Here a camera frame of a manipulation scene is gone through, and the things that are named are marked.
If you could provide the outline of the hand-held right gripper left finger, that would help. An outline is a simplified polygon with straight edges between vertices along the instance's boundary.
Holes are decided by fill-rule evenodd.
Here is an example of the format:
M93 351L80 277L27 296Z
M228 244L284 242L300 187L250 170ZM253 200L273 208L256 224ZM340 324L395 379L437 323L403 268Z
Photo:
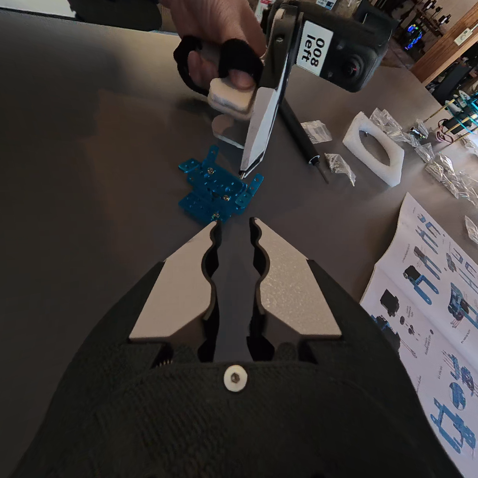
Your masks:
M190 347L201 362L212 362L219 329L217 288L222 222L213 221L161 263L128 337L132 343Z

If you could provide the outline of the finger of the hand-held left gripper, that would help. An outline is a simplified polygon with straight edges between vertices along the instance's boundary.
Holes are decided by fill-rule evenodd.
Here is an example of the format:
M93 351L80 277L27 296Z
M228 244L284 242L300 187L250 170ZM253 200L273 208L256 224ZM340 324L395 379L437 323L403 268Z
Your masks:
M278 100L279 92L276 89L259 87L257 90L239 170L246 171L247 175L264 157L277 114Z
M279 109L279 104L284 96L284 91L287 85L289 71L290 71L290 68L288 66L287 60L285 60L285 62L281 66L277 66L277 67L273 67L272 62L267 61L262 78L260 80L259 87L273 88L279 92L278 109Z

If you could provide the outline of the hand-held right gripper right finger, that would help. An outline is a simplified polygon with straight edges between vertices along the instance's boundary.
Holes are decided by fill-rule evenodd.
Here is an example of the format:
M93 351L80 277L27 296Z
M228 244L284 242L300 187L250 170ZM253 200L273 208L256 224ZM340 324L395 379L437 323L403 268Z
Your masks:
M259 218L249 219L249 230L259 274L249 323L253 361L272 360L283 344L342 338L308 258Z

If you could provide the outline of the blue metal bracket assembly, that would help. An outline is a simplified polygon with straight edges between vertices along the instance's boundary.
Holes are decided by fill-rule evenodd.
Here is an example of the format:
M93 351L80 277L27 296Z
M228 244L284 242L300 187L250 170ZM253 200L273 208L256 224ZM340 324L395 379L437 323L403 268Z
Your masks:
M192 188L178 204L204 224L225 223L234 215L242 215L264 180L263 175L256 174L247 184L217 164L218 153L218 146L213 145L204 160L191 158L178 165Z

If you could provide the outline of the grey desk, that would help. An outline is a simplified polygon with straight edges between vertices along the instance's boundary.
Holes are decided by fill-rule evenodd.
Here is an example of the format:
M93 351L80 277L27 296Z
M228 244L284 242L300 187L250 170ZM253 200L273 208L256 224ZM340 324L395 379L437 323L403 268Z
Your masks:
M106 312L203 225L178 206L178 169L216 144L214 112L177 74L175 35L1 12L1 477L42 423L70 361ZM360 300L409 192L477 262L455 199L405 148L388 188L343 147L355 115L387 109L404 127L438 104L406 69L380 67L350 94L302 69L286 98L320 119L356 174L320 173L276 120L264 176L244 214L222 229L215 360L251 361L246 345L258 278L248 220L258 217Z

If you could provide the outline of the person's left hand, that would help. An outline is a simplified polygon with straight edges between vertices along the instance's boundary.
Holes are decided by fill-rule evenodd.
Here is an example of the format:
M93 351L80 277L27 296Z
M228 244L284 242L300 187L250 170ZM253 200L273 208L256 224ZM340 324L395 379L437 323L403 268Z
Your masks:
M170 10L181 39L194 36L216 45L238 39L245 41L259 57L266 51L264 33L248 1L164 0L160 3ZM209 89L212 79L219 77L215 64L196 51L188 54L187 69L194 85L203 89ZM252 76L242 70L230 70L229 77L238 89L255 86Z

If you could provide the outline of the black electric screwdriver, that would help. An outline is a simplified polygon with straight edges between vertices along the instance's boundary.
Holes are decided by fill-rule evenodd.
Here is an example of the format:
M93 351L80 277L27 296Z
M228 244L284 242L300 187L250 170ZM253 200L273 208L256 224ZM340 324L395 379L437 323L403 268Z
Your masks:
M285 98L279 105L279 114L304 160L318 170L326 184L329 184L329 180L321 168L320 155Z

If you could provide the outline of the clear bag of screws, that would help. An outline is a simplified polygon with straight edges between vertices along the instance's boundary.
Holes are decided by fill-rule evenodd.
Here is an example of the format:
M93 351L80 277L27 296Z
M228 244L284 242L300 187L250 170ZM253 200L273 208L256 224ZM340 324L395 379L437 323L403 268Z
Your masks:
M301 126L313 144L320 144L332 140L330 131L320 120L302 122Z
M351 170L348 163L337 153L325 153L325 158L332 173L343 174L347 176L352 186L356 184L356 175Z

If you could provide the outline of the open instruction booklet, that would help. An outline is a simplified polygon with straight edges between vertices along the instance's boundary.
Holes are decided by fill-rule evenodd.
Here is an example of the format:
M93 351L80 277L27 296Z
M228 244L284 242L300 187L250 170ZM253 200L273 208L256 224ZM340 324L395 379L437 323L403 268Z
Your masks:
M477 477L477 265L409 193L360 303L398 353L451 460Z

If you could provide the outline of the cluster of small clear bags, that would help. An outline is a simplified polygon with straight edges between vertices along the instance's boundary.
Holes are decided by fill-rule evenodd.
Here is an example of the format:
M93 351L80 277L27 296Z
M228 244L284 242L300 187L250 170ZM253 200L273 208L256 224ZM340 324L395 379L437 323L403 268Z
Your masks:
M416 119L411 127L427 128L429 136L425 140L419 140L413 135L410 135L409 130L403 128L391 114L385 109L376 108L370 117L372 123L378 126L391 140L396 143L409 144L415 153L424 162L424 170L434 178L436 182L441 184L447 191L456 199L460 198L457 189L449 179L449 173L458 171L465 171L458 168L458 164L454 163L450 156L447 156L442 151L435 152L431 143L432 132L427 128L425 122L421 119ZM471 175L477 180L477 173ZM477 243L477 208L474 208L475 219L466 217L465 227L468 235L472 241Z

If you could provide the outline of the black office chair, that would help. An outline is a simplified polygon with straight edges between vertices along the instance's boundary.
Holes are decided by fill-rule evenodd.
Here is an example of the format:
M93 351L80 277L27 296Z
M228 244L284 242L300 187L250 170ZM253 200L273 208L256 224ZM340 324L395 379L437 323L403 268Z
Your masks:
M155 0L69 0L71 11L83 22L133 29L158 31L162 16Z

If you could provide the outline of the wooden support post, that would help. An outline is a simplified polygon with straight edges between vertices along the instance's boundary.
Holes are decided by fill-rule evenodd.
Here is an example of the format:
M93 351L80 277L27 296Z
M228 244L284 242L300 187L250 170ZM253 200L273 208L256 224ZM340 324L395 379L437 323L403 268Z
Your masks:
M440 75L466 50L477 43L478 3L477 1L443 1L445 10L452 16L451 27L447 27L439 38L410 69L423 86Z

